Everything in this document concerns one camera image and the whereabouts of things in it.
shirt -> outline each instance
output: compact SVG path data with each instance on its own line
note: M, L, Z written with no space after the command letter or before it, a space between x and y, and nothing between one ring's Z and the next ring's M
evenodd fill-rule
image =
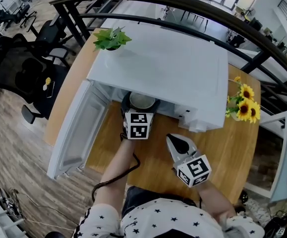
M73 238L262 238L264 230L246 216L226 220L224 227L207 212L177 200L159 198L136 207L119 221L108 204L88 209Z

